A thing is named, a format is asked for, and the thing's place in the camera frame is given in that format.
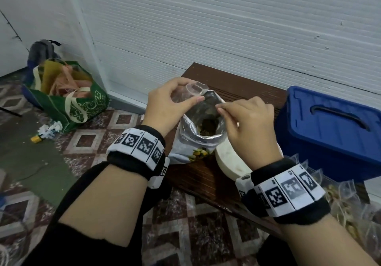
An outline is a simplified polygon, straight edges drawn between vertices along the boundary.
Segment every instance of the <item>green floor mat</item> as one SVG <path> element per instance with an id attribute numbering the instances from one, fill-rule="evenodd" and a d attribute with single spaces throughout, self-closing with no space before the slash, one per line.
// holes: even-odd
<path id="1" fill-rule="evenodd" d="M 0 125 L 0 168 L 58 206 L 76 179 L 52 140 L 31 142 L 30 138 L 41 126 L 32 111 Z"/>

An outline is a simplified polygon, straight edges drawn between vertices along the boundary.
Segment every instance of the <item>wooden table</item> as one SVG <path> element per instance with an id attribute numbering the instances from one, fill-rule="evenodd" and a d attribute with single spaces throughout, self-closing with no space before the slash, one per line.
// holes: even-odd
<path id="1" fill-rule="evenodd" d="M 260 96 L 265 103 L 274 105 L 275 114 L 279 112 L 286 101 L 285 90 L 197 63 L 193 63 L 183 74 L 183 77 L 207 84 L 225 101 Z M 165 138 L 166 155 L 172 148 L 175 131 L 176 129 L 172 130 Z M 199 197 L 206 203 L 226 211 L 232 216 L 252 221 L 259 229 L 267 233 L 280 236 L 274 221 L 258 218 L 246 210 L 241 203 L 235 183 L 222 173 L 214 155 L 189 164 L 171 165 L 165 177 L 174 187 Z"/>

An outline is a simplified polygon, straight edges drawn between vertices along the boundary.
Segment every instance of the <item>blue storage container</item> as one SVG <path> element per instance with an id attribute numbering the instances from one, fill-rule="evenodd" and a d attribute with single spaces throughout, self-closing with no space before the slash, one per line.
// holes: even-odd
<path id="1" fill-rule="evenodd" d="M 381 111 L 301 87 L 287 91 L 275 120 L 284 155 L 299 153 L 337 182 L 381 176 Z"/>

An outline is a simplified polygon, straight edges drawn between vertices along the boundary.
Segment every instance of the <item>hand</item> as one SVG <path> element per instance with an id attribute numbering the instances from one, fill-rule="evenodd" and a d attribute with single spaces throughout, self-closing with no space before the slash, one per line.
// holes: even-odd
<path id="1" fill-rule="evenodd" d="M 142 125 L 158 130 L 165 137 L 190 108 L 205 99 L 204 96 L 198 96 L 181 103 L 174 103 L 171 100 L 172 92 L 179 91 L 183 86 L 195 82 L 187 78 L 174 78 L 151 91 L 148 94 L 148 104 Z"/>
<path id="2" fill-rule="evenodd" d="M 225 119 L 234 151 L 251 170 L 282 159 L 275 137 L 273 105 L 254 97 L 219 104 L 216 108 Z"/>

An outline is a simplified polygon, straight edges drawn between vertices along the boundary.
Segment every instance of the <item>container handle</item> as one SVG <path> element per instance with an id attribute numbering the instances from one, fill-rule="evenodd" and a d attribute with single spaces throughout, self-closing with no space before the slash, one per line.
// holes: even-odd
<path id="1" fill-rule="evenodd" d="M 325 107 L 323 105 L 312 106 L 310 108 L 310 111 L 311 111 L 311 114 L 313 114 L 313 115 L 315 114 L 316 111 L 322 111 L 322 112 L 331 113 L 331 114 L 334 114 L 334 115 L 337 115 L 337 116 L 340 116 L 340 117 L 343 117 L 346 119 L 350 119 L 350 120 L 354 121 L 355 123 L 357 123 L 362 129 L 365 129 L 368 132 L 370 132 L 369 126 L 362 119 L 360 119 L 358 116 L 356 116 L 354 114 L 345 113 L 339 109 L 328 108 L 328 107 Z"/>

